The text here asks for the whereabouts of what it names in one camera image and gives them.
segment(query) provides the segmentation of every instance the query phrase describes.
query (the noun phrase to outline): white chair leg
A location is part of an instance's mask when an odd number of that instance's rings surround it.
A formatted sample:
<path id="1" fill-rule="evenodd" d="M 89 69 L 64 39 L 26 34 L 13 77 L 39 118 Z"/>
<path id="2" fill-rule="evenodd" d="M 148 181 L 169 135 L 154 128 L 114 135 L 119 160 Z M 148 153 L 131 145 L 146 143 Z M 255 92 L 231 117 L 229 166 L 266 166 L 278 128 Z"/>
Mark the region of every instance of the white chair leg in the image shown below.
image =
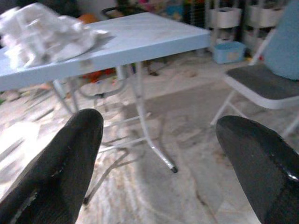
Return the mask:
<path id="1" fill-rule="evenodd" d="M 295 130 L 295 128 L 299 125 L 299 114 L 296 117 L 296 119 L 284 130 L 282 133 L 282 137 L 285 138 L 287 137 L 291 132 Z"/>
<path id="2" fill-rule="evenodd" d="M 223 113 L 223 111 L 225 110 L 225 108 L 227 107 L 227 105 L 230 103 L 230 100 L 234 97 L 234 95 L 235 95 L 235 90 L 232 90 L 230 92 L 229 96 L 224 101 L 223 105 L 220 107 L 219 111 L 216 113 L 216 115 L 213 118 L 213 120 L 211 121 L 211 125 L 215 125 L 216 124 L 217 120 L 219 119 L 219 117 L 221 116 L 221 114 Z"/>

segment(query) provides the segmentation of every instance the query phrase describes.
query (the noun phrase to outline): tabletop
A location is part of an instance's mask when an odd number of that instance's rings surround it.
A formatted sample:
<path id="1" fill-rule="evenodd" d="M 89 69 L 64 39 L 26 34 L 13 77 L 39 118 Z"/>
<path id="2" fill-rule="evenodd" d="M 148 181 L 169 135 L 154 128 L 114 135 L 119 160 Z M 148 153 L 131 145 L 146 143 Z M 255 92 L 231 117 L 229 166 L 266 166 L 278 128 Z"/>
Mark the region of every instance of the tabletop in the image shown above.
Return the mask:
<path id="1" fill-rule="evenodd" d="M 209 31 L 151 13 L 101 21 L 89 26 L 108 31 L 110 37 L 67 61 L 13 70 L 4 55 L 6 49 L 0 49 L 0 91 L 202 49 L 210 44 Z"/>

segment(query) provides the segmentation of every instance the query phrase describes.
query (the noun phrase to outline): wall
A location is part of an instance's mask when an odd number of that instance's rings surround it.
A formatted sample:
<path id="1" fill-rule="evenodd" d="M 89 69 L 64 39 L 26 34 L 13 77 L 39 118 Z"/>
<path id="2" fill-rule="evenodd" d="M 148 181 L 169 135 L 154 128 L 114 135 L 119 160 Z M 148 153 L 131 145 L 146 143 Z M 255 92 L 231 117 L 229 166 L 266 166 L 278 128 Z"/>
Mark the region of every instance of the wall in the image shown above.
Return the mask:
<path id="1" fill-rule="evenodd" d="M 101 10 L 116 5 L 116 0 L 77 0 L 77 2 L 82 13 L 92 13 L 100 20 L 106 19 L 101 15 Z"/>

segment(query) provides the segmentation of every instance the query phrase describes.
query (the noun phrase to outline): clutter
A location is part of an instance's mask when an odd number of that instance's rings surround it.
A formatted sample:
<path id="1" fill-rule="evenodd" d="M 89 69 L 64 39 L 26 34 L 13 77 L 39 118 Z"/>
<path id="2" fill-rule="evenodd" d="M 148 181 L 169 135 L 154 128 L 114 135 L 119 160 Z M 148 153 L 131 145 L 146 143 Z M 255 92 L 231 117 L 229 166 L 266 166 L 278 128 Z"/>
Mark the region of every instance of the clutter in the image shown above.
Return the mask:
<path id="1" fill-rule="evenodd" d="M 0 15 L 2 44 L 13 69 L 60 62 L 85 53 L 107 31 L 93 30 L 78 19 L 60 16 L 40 3 Z"/>

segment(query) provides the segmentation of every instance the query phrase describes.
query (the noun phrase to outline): marble floor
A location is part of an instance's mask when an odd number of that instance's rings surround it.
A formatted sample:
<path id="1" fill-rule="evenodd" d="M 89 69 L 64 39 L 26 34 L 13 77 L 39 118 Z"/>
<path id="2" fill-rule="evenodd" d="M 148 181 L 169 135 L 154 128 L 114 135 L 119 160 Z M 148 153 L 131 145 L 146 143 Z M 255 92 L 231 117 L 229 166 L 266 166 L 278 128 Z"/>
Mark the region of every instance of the marble floor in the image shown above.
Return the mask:
<path id="1" fill-rule="evenodd" d="M 209 55 L 198 57 L 193 52 L 170 56 L 167 64 L 154 62 L 152 69 L 159 76 L 144 74 L 149 131 L 179 172 L 173 174 L 144 142 L 99 154 L 90 186 L 98 191 L 88 206 L 82 206 L 77 223 L 258 224 L 209 125 L 230 91 L 222 80 L 224 72 L 245 64 L 218 65 Z M 108 79 L 82 89 L 91 94 L 116 85 Z M 105 103 L 80 96 L 78 101 L 80 108 L 99 110 L 106 124 L 136 115 L 129 88 Z M 235 103 L 250 118 L 277 132 L 298 111 L 268 111 L 241 96 Z M 51 92 L 0 105 L 1 147 L 22 140 L 13 157 L 0 161 L 0 197 L 69 117 Z M 140 124 L 134 121 L 106 129 L 101 148 L 141 135 Z M 297 132 L 287 138 L 294 147 L 298 141 Z"/>

